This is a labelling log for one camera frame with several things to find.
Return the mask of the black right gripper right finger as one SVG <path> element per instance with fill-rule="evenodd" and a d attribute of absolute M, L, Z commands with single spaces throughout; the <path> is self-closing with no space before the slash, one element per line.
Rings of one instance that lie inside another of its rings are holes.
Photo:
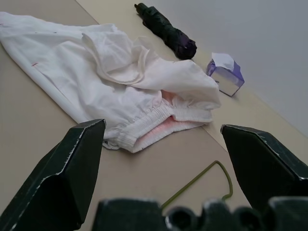
<path fill-rule="evenodd" d="M 252 208 L 265 209 L 276 196 L 308 197 L 308 165 L 273 135 L 236 125 L 222 125 L 220 132 Z"/>

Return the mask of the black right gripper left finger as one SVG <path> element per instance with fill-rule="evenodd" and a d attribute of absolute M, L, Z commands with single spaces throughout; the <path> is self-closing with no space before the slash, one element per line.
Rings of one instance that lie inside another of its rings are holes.
<path fill-rule="evenodd" d="M 97 181 L 105 120 L 80 123 L 35 166 L 0 215 L 0 231 L 75 231 Z"/>

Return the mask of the green wire hanger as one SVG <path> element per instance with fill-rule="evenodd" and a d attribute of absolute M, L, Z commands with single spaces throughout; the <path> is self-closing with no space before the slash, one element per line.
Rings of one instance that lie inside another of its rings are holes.
<path fill-rule="evenodd" d="M 189 181 L 186 185 L 184 185 L 181 189 L 179 189 L 174 195 L 172 195 L 168 200 L 166 200 L 162 205 L 161 208 L 164 210 L 167 208 L 171 203 L 173 203 L 179 196 L 181 196 L 186 190 L 188 190 L 192 185 L 194 185 L 204 174 L 206 174 L 214 165 L 218 165 L 221 170 L 223 171 L 227 182 L 229 186 L 229 193 L 224 195 L 222 197 L 223 201 L 226 201 L 227 199 L 231 198 L 233 196 L 233 184 L 232 180 L 230 178 L 229 173 L 227 172 L 226 168 L 224 165 L 218 161 L 215 160 L 212 162 L 209 166 L 207 166 L 203 171 L 201 171 L 197 176 L 195 176 L 191 181 Z"/>

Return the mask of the purple tissue box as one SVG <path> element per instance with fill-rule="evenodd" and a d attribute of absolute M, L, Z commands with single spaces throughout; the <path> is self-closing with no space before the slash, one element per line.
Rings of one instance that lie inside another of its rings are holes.
<path fill-rule="evenodd" d="M 211 58 L 206 74 L 216 81 L 222 93 L 233 97 L 245 83 L 241 67 L 225 53 L 213 52 Z"/>

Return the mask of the black folded umbrella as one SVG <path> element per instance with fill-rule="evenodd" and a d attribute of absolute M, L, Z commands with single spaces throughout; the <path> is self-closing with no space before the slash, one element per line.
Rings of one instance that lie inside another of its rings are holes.
<path fill-rule="evenodd" d="M 147 7 L 144 3 L 139 3 L 135 4 L 134 7 L 142 19 L 143 25 L 161 38 L 177 58 L 190 60 L 195 56 L 197 50 L 195 41 L 175 28 L 154 6 Z"/>

